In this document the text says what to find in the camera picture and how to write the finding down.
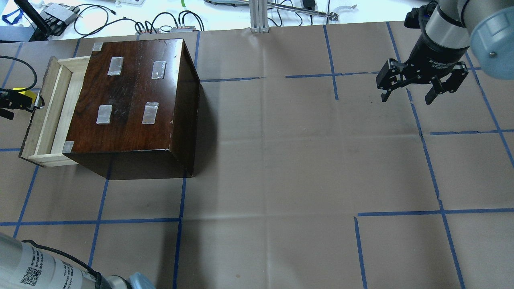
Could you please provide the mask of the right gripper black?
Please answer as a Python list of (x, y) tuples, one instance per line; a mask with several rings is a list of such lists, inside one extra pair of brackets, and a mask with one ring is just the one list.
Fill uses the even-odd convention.
[[(376, 86), (384, 90), (381, 101), (386, 102), (397, 88), (413, 81), (428, 83), (432, 78), (432, 88), (425, 96), (427, 105), (441, 94), (455, 93), (469, 73), (466, 66), (454, 67), (469, 48), (469, 34), (461, 21), (442, 8), (413, 8), (404, 26), (418, 28), (421, 34), (406, 62), (388, 59), (379, 71)], [(442, 82), (440, 77), (448, 74)]]

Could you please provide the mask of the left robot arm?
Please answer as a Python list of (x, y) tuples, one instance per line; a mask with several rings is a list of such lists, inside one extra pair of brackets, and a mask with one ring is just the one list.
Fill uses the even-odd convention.
[(125, 279), (99, 271), (63, 251), (1, 234), (2, 289), (153, 289), (136, 272)]

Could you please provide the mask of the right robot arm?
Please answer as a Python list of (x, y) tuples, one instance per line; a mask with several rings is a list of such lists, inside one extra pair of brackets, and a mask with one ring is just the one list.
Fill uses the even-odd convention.
[(490, 77), (512, 80), (514, 75), (514, 4), (512, 0), (432, 0), (413, 8), (404, 26), (420, 36), (408, 60), (389, 59), (376, 77), (382, 102), (410, 84), (432, 88), (425, 96), (454, 93), (468, 75), (461, 57), (471, 49)]

